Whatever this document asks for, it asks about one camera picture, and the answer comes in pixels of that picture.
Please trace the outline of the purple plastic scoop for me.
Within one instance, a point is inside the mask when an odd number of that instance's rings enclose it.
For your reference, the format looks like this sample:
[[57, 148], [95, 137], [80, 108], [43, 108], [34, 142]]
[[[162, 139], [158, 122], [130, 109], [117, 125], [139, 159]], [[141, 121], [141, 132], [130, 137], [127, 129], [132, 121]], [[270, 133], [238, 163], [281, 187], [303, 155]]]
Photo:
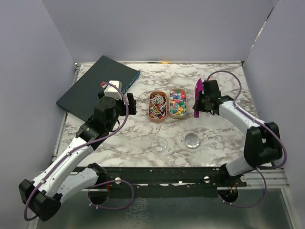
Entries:
[[199, 111], [196, 110], [197, 104], [198, 104], [198, 99], [200, 97], [200, 94], [203, 91], [203, 82], [201, 80], [201, 78], [197, 81], [196, 85], [195, 85], [195, 94], [194, 94], [194, 105], [193, 105], [193, 110], [194, 110], [194, 118], [198, 118], [199, 117]]

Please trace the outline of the pink tray of lollipops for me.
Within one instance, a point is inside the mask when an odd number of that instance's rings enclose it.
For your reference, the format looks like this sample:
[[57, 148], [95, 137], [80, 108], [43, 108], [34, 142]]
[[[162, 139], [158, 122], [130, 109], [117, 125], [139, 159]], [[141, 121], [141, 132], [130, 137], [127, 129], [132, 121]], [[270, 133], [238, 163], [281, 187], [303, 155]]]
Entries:
[[150, 121], [160, 123], [167, 117], [167, 95], [163, 91], [153, 91], [149, 95], [148, 117]]

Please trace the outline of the beige tray of star candies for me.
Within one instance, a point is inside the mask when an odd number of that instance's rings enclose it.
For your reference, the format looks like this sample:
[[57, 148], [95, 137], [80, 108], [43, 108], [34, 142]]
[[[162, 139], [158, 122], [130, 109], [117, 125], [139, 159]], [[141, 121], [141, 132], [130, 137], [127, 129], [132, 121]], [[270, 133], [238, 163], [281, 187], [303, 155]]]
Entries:
[[168, 115], [172, 118], [183, 119], [187, 111], [186, 91], [182, 88], [172, 88], [168, 97]]

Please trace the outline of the silver round jar lid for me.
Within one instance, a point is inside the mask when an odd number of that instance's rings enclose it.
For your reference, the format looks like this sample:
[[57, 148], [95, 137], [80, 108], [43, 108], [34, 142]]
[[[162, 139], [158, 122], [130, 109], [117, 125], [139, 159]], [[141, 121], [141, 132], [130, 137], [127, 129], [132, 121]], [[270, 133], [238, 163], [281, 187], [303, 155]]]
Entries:
[[185, 136], [184, 142], [188, 148], [195, 149], [200, 145], [201, 140], [197, 134], [189, 133]]

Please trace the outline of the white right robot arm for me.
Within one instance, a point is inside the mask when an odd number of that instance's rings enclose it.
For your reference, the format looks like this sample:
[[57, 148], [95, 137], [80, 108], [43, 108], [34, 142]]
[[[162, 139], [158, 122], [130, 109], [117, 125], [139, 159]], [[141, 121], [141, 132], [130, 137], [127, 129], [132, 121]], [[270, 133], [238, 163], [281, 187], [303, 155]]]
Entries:
[[193, 110], [195, 117], [199, 116], [199, 112], [221, 116], [245, 136], [243, 155], [220, 168], [219, 181], [223, 186], [232, 185], [237, 175], [282, 158], [278, 125], [256, 119], [239, 107], [233, 98], [222, 96], [216, 80], [197, 81]]

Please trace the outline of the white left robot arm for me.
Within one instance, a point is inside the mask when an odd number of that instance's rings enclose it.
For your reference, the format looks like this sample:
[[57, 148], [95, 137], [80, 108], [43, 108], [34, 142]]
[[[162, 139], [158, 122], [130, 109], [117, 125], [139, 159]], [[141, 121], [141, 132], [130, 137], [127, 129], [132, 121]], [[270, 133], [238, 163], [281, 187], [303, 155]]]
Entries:
[[40, 175], [19, 184], [21, 200], [25, 204], [25, 220], [30, 220], [28, 209], [41, 221], [47, 221], [58, 212], [63, 202], [82, 189], [101, 188], [110, 183], [121, 184], [120, 177], [110, 176], [96, 163], [89, 164], [74, 177], [69, 175], [83, 159], [123, 127], [114, 128], [120, 116], [135, 114], [136, 101], [132, 93], [121, 99], [101, 94], [93, 115], [80, 126], [66, 150]]

